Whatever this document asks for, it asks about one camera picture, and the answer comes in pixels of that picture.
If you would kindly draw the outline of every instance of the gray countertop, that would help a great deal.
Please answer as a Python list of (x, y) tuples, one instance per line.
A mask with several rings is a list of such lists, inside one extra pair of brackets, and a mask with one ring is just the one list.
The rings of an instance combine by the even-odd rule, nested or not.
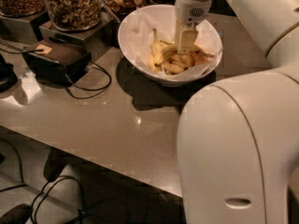
[[(216, 70), (222, 79), (269, 68), (237, 18), (210, 14), (224, 53)], [(91, 99), (38, 83), (21, 55), (1, 52), (19, 78), (0, 93), (0, 125), (156, 188), (181, 196), (177, 163), (179, 111), (195, 84), (169, 89), (139, 74), (111, 48), (98, 61), (112, 75), (107, 91)], [(98, 87), (107, 77), (89, 71), (77, 85)], [(93, 94), (71, 87), (76, 97)]]

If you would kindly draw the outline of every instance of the black device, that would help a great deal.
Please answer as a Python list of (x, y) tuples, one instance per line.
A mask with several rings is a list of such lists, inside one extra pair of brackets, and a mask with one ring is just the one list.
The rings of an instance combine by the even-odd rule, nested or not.
[(83, 47), (67, 44), (53, 37), (25, 49), (34, 50), (25, 52), (22, 56), (36, 77), (66, 86), (83, 76), (84, 68), (92, 59), (91, 53)]
[(13, 71), (13, 65), (7, 63), (0, 54), (0, 92), (8, 90), (14, 86), (17, 81), (18, 78)]

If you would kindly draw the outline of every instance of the white bowl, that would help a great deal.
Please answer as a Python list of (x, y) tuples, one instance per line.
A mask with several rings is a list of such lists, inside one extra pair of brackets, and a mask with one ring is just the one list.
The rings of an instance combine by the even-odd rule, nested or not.
[(121, 23), (118, 39), (126, 59), (141, 73), (165, 86), (176, 87), (190, 83), (211, 73), (222, 57), (221, 38), (215, 28), (204, 20), (196, 29), (195, 44), (215, 58), (206, 64), (204, 73), (199, 68), (191, 68), (181, 74), (170, 76), (164, 72), (154, 73), (148, 67), (151, 53), (152, 28), (157, 28), (159, 38), (173, 40), (176, 27), (175, 7), (171, 5), (152, 5), (130, 13)]

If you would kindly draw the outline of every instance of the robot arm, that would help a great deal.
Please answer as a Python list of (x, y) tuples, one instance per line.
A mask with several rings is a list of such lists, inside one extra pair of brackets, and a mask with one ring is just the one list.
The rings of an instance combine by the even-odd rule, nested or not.
[(189, 52), (198, 35), (196, 25), (203, 21), (212, 0), (176, 0), (176, 42), (178, 53)]

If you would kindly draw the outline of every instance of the table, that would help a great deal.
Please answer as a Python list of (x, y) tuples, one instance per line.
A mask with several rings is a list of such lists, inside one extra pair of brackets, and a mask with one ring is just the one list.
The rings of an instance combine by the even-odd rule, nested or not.
[[(224, 46), (216, 79), (269, 68), (236, 17), (209, 14)], [(107, 91), (91, 93), (38, 83), (21, 55), (1, 52), (14, 64), (19, 83), (0, 94), (0, 126), (69, 152), (122, 175), (181, 197), (177, 129), (181, 108), (203, 83), (169, 89), (138, 73), (119, 49), (98, 61), (112, 75)], [(91, 70), (79, 86), (100, 86), (107, 78)]]

